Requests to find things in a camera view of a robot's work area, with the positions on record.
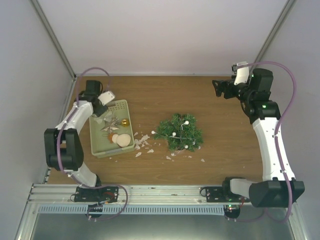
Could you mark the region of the silver mesh ribbon bow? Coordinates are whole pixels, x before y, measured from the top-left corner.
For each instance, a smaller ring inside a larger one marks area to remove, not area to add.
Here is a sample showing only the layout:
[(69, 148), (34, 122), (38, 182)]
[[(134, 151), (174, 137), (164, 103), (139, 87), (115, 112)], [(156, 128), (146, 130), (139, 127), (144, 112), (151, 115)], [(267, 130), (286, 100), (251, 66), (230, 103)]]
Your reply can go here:
[(108, 123), (108, 124), (117, 124), (119, 119), (113, 112), (107, 112), (99, 117), (94, 117), (94, 121), (96, 121), (98, 124), (101, 123)]

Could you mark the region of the small green christmas tree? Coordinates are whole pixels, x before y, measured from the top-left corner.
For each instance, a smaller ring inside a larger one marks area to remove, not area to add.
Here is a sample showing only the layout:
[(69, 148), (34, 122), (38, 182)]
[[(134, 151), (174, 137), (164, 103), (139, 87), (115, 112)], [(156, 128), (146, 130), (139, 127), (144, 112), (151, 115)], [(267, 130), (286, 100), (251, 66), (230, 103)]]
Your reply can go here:
[(170, 151), (182, 150), (185, 145), (193, 149), (204, 143), (203, 133), (197, 127), (197, 119), (192, 114), (174, 113), (170, 118), (160, 121), (151, 131), (154, 139), (164, 139)]

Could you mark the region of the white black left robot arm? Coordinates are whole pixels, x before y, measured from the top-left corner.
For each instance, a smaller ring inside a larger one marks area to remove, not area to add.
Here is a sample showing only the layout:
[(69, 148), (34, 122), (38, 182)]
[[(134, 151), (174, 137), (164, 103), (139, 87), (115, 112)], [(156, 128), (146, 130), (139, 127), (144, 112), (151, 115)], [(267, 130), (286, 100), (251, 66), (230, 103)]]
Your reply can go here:
[(103, 197), (101, 180), (84, 162), (84, 151), (79, 137), (85, 122), (93, 115), (99, 117), (115, 95), (103, 92), (98, 80), (87, 80), (85, 90), (77, 94), (70, 112), (55, 128), (44, 132), (46, 164), (72, 178), (92, 202)]

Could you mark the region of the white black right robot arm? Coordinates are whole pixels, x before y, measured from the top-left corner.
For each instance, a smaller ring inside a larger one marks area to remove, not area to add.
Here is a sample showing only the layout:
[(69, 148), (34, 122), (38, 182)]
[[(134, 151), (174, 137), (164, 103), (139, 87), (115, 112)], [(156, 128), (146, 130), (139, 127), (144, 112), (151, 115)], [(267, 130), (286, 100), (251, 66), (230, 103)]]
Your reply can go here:
[(228, 203), (243, 197), (256, 208), (288, 208), (305, 191), (287, 158), (280, 122), (283, 114), (270, 100), (273, 79), (272, 71), (255, 68), (252, 73), (238, 70), (230, 80), (212, 81), (217, 97), (240, 101), (256, 134), (262, 159), (261, 182), (242, 177), (224, 179), (221, 196)]

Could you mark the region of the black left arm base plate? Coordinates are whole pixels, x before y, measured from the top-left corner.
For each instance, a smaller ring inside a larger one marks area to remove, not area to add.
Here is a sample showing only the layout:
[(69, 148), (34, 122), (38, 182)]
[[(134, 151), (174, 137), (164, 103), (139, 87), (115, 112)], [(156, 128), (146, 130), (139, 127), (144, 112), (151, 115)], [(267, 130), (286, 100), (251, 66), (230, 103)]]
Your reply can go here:
[(72, 202), (113, 203), (118, 201), (119, 188), (107, 186), (99, 189), (77, 187), (70, 196)]

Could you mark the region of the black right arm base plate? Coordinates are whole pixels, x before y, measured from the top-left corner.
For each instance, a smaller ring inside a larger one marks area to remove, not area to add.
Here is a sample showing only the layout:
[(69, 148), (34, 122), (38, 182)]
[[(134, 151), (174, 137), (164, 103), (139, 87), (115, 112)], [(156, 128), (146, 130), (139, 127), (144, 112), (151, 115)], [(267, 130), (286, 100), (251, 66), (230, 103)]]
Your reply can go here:
[(229, 197), (224, 194), (222, 186), (205, 186), (199, 189), (199, 194), (205, 197), (207, 203), (241, 203), (241, 197)]

